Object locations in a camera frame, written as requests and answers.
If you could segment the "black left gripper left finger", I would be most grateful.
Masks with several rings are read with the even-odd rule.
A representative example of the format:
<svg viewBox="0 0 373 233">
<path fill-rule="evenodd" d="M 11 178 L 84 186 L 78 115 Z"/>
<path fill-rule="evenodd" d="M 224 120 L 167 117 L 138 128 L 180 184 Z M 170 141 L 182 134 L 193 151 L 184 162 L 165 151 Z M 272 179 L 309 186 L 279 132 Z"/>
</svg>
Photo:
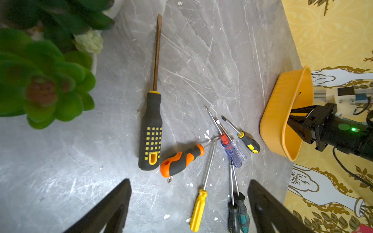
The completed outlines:
<svg viewBox="0 0 373 233">
<path fill-rule="evenodd" d="M 85 216 L 66 230 L 67 233 L 122 233 L 129 208 L 132 188 L 124 179 Z"/>
</svg>

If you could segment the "orange black stubby screwdriver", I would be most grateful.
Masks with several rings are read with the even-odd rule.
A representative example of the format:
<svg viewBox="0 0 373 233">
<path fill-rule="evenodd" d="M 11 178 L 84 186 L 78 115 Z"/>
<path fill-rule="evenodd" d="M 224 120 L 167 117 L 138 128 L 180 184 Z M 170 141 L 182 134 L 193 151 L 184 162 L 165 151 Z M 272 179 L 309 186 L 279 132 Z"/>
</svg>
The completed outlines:
<svg viewBox="0 0 373 233">
<path fill-rule="evenodd" d="M 218 139 L 219 137 L 215 137 L 209 142 L 197 144 L 167 158 L 160 164 L 161 175 L 165 178 L 169 178 L 182 172 L 191 162 L 196 160 L 196 158 L 203 156 L 206 153 L 206 148 Z"/>
</svg>

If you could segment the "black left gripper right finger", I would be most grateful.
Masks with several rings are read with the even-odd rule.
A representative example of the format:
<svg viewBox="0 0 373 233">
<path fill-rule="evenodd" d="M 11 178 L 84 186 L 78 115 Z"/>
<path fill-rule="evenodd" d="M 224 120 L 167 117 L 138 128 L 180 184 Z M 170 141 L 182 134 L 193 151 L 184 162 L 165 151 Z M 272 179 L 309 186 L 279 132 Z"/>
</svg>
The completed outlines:
<svg viewBox="0 0 373 233">
<path fill-rule="evenodd" d="M 248 198 L 258 233 L 313 232 L 254 179 L 250 181 L 248 187 Z"/>
</svg>

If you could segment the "red blue clear screwdriver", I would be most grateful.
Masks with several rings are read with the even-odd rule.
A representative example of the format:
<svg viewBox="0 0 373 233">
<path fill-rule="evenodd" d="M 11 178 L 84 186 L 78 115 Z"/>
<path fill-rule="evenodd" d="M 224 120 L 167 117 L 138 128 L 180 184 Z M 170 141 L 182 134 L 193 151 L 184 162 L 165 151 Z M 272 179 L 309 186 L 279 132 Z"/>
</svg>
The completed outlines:
<svg viewBox="0 0 373 233">
<path fill-rule="evenodd" d="M 232 140 L 230 139 L 228 133 L 223 128 L 223 126 L 220 124 L 220 122 L 213 117 L 210 110 L 206 107 L 206 110 L 210 116 L 210 118 L 214 121 L 214 124 L 216 125 L 219 137 L 221 139 L 221 144 L 224 147 L 224 150 L 227 154 L 227 156 L 232 160 L 233 166 L 236 168 L 240 168 L 242 166 L 242 161 L 239 157 L 239 153 L 237 150 L 237 147 L 234 146 Z"/>
</svg>

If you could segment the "large black yellow screwdriver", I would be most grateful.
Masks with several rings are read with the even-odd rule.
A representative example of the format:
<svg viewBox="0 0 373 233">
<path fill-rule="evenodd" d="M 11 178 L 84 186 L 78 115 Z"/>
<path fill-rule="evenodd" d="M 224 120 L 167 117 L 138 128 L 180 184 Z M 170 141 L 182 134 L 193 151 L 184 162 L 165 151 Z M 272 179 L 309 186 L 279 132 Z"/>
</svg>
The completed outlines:
<svg viewBox="0 0 373 233">
<path fill-rule="evenodd" d="M 156 49 L 153 72 L 153 89 L 147 93 L 146 110 L 140 129 L 139 162 L 141 170 L 150 171 L 158 168 L 163 121 L 160 114 L 161 94 L 157 91 L 160 39 L 162 28 L 161 15 L 157 16 Z"/>
</svg>

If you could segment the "green black handle screwdriver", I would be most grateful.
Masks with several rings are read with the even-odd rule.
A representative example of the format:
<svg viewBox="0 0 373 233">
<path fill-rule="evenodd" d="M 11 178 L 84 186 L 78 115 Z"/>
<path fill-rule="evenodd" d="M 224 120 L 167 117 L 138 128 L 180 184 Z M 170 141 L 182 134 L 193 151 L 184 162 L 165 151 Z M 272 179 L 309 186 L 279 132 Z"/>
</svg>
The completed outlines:
<svg viewBox="0 0 373 233">
<path fill-rule="evenodd" d="M 250 218 L 247 212 L 247 207 L 244 203 L 245 195 L 239 191 L 239 186 L 237 182 L 235 166 L 233 160 L 230 162 L 230 169 L 233 177 L 233 199 L 234 204 L 238 207 L 238 222 L 242 233 L 249 232 Z"/>
</svg>

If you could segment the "yellow handle screwdriver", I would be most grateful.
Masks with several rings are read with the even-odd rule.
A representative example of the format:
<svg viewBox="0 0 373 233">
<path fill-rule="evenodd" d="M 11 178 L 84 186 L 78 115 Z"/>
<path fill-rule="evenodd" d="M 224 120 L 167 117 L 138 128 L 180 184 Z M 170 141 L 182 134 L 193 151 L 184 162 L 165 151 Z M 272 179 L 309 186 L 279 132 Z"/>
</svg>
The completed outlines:
<svg viewBox="0 0 373 233">
<path fill-rule="evenodd" d="M 215 155 L 216 144 L 217 142 L 213 143 L 213 146 L 211 149 L 211 155 L 209 156 L 209 161 L 207 165 L 207 171 L 204 177 L 203 187 L 199 189 L 198 197 L 196 199 L 191 221 L 190 221 L 190 229 L 195 233 L 198 232 L 200 229 L 202 217 L 203 217 L 205 206 L 206 206 L 206 198 L 208 196 L 206 187 L 207 187 L 207 182 L 208 182 L 209 174 L 210 174 L 211 167 L 212 167 L 212 162 L 213 162 L 214 155 Z"/>
</svg>

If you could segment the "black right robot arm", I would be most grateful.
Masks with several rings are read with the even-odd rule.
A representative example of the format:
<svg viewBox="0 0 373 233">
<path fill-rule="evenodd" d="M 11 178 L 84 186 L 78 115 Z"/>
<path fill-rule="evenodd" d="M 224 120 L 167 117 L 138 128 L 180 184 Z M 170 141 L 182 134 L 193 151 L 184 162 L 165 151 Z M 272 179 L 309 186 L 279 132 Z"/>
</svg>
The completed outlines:
<svg viewBox="0 0 373 233">
<path fill-rule="evenodd" d="M 373 128 L 337 117 L 334 103 L 292 109 L 287 124 L 304 142 L 315 143 L 318 151 L 330 145 L 345 154 L 373 160 Z"/>
</svg>

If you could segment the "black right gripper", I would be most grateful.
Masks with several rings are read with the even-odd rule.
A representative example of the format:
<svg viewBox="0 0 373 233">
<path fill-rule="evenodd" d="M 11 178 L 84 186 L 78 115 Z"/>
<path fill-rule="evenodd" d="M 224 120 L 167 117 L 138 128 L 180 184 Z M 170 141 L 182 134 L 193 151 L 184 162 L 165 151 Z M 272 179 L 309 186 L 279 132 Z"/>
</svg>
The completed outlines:
<svg viewBox="0 0 373 233">
<path fill-rule="evenodd" d="M 316 150 L 323 151 L 327 143 L 321 140 L 325 125 L 337 112 L 337 105 L 326 103 L 324 106 L 312 105 L 292 109 L 288 119 L 290 126 L 306 143 L 316 143 Z"/>
</svg>

